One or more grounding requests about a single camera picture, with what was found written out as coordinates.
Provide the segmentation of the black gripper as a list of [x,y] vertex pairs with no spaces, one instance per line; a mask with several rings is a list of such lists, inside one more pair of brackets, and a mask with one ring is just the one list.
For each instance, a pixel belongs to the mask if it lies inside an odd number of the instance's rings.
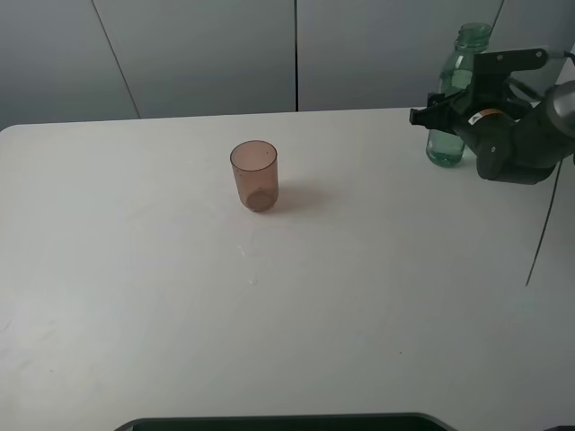
[[427,108],[410,109],[413,126],[456,133],[476,156],[476,170],[484,180],[536,184],[540,171],[516,160],[512,128],[531,110],[526,101],[473,101],[466,88],[430,92]]

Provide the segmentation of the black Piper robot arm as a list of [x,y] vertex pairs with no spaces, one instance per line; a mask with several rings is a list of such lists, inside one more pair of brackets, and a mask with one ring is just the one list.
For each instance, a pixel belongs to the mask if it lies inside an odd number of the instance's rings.
[[574,83],[553,87],[534,107],[508,94],[507,83],[432,93],[426,108],[411,110],[410,123],[460,137],[482,179],[533,185],[574,154]]

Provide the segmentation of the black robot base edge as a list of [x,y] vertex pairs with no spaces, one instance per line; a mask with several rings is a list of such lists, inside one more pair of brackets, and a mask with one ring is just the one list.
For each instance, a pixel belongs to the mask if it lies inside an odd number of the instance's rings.
[[450,430],[421,413],[378,413],[216,418],[139,418],[120,430]]

